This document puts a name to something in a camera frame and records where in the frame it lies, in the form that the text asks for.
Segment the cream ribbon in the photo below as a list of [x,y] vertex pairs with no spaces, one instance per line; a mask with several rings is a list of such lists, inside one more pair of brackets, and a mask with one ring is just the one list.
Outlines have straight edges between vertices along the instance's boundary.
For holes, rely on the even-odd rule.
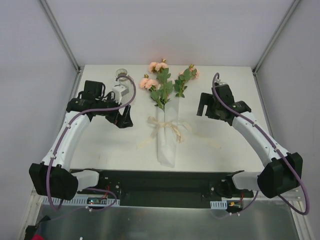
[[185,139],[184,139],[182,133],[179,131],[178,126],[183,126],[188,132],[199,137],[200,139],[203,139],[213,148],[215,148],[215,149],[221,148],[221,146],[217,142],[215,142],[214,140],[207,138],[204,135],[196,132],[191,127],[191,125],[189,125],[186,121],[171,120],[171,121],[161,122],[161,121],[158,121],[157,119],[155,119],[153,116],[149,116],[147,119],[147,122],[149,124],[154,125],[155,128],[148,138],[146,138],[144,141],[142,141],[141,143],[139,143],[137,145],[137,149],[141,149],[141,148],[145,147],[146,145],[150,144],[155,139],[155,137],[158,135],[160,129],[165,129],[165,128],[169,128],[173,131],[173,134],[175,135],[175,139],[179,144],[184,142]]

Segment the pink rose stem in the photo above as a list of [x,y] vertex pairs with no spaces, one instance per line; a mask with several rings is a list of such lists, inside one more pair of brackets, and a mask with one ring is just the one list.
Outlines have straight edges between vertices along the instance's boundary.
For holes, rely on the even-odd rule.
[[155,106],[161,110],[165,109],[164,91],[161,84],[150,78],[147,74],[143,76],[139,83],[139,88],[148,91],[150,98],[155,102]]
[[170,94],[174,90],[173,82],[170,80],[171,74],[169,73],[167,60],[162,59],[160,62],[151,62],[149,64],[148,70],[150,73],[155,75],[155,80],[157,80],[161,84],[166,105],[170,101]]
[[190,64],[184,71],[178,74],[177,79],[174,80],[175,96],[178,98],[185,98],[184,91],[187,89],[187,83],[191,80],[199,78],[199,71],[194,64]]

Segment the pink rose stem top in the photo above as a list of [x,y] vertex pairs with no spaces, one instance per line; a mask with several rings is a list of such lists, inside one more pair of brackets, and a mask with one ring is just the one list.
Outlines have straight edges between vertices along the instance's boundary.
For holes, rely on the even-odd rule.
[[157,80],[161,84],[166,105],[170,101],[170,94],[174,90],[173,82],[170,80],[171,74],[169,73],[167,60],[162,59],[160,62],[151,62],[149,64],[148,70],[150,73],[155,75],[155,80]]

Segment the white wrapping paper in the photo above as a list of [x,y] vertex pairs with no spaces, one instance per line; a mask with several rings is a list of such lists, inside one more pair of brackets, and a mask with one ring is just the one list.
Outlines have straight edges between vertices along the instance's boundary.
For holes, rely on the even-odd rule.
[[[165,104],[164,110],[158,108],[156,120],[160,124],[177,126],[179,116],[179,98],[173,97]],[[174,168],[176,165],[177,134],[171,125],[163,126],[157,133],[157,160],[165,167]]]

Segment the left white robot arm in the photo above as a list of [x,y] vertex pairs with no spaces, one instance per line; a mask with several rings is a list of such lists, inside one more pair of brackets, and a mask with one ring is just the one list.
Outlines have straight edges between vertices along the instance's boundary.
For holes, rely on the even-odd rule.
[[104,117],[119,129],[133,126],[130,117],[133,99],[127,100],[128,96],[136,96],[135,84],[129,77],[125,81],[117,78],[110,92],[106,92],[102,82],[85,81],[83,90],[67,104],[53,146],[40,163],[32,163],[29,168],[38,195],[69,201],[86,188],[96,195],[105,191],[106,183],[98,171],[85,169],[71,173],[71,162],[82,134],[94,117]]

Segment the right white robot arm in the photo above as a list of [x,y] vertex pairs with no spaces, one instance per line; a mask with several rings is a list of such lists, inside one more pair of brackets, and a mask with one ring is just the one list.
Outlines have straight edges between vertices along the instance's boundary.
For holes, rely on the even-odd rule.
[[197,116],[228,123],[237,130],[258,155],[263,170],[238,170],[228,174],[221,184],[225,197],[237,197],[243,190],[262,192],[271,199],[301,186],[303,159],[289,153],[266,133],[251,108],[244,101],[235,101],[228,84],[215,84],[212,93],[201,93]]

